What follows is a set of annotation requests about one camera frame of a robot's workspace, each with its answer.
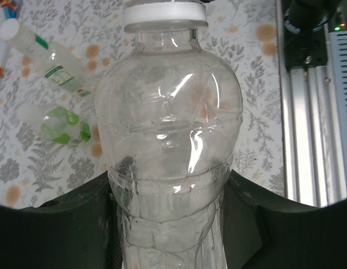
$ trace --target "gray leaf pattern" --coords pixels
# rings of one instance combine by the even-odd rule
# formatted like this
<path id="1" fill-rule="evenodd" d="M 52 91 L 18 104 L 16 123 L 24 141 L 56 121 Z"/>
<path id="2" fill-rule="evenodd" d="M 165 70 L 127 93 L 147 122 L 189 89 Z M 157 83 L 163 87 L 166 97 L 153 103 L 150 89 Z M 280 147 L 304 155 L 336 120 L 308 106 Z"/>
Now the gray leaf pattern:
<path id="1" fill-rule="evenodd" d="M 16 160 L 9 158 L 5 164 L 0 167 L 0 180 L 5 183 L 16 179 L 19 175 L 19 165 Z"/>
<path id="2" fill-rule="evenodd" d="M 201 46 L 233 67 L 243 93 L 243 124 L 232 167 L 282 194 L 277 59 L 276 54 L 263 53 L 266 43 L 256 36 L 260 25 L 276 26 L 275 0 L 220 0 L 206 4 L 206 10 L 210 27 L 200 30 Z M 122 0 L 27 0 L 20 19 L 45 40 L 70 47 L 85 63 L 92 60 L 86 57 L 86 48 L 99 45 L 99 54 L 93 59 L 98 77 L 132 50 L 133 36 L 123 32 Z M 276 39 L 269 42 L 274 46 Z M 22 54 L 11 50 L 10 55 L 0 91 L 0 189 L 30 182 L 22 186 L 27 198 L 14 207 L 38 206 L 101 174 L 106 162 L 104 156 L 92 156 L 89 144 L 71 149 L 42 141 L 32 128 L 17 120 L 18 106 L 34 102 L 57 103 L 95 122 L 94 106 L 89 101 L 78 102 L 43 80 L 33 64 L 30 75 L 22 77 Z M 160 76 L 157 72 L 152 79 Z M 134 83 L 125 86 L 137 87 Z M 0 203 L 6 205 L 2 197 Z"/>

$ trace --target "plastic bottle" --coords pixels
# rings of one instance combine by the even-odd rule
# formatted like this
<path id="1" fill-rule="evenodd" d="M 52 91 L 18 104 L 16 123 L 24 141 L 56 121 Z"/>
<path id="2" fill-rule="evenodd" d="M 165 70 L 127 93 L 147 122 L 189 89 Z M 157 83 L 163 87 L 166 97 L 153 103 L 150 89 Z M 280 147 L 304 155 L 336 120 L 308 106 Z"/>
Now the plastic bottle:
<path id="1" fill-rule="evenodd" d="M 219 208 L 242 122 L 237 77 L 198 43 L 200 2 L 125 5 L 135 49 L 95 101 L 124 267 L 225 269 Z"/>
<path id="2" fill-rule="evenodd" d="M 15 18 L 6 20 L 0 37 L 34 60 L 40 74 L 78 98 L 94 97 L 97 81 L 63 45 L 46 41 Z"/>
<path id="3" fill-rule="evenodd" d="M 56 104 L 22 104 L 17 117 L 31 125 L 44 140 L 76 147 L 91 138 L 90 125 L 85 119 Z"/>

